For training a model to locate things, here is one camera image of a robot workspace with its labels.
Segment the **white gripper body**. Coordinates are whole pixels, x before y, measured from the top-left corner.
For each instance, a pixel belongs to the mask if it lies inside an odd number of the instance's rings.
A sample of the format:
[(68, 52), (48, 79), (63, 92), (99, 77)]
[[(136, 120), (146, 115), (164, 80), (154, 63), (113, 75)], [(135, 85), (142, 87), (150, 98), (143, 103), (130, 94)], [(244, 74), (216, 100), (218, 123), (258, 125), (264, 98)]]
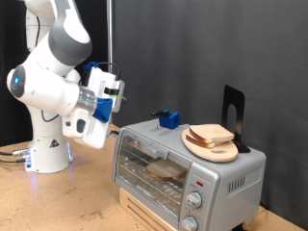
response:
[(117, 75), (93, 66), (87, 88), (94, 94), (94, 109), (87, 118), (82, 137), (75, 140), (101, 149), (108, 136), (112, 113), (120, 109), (125, 83)]

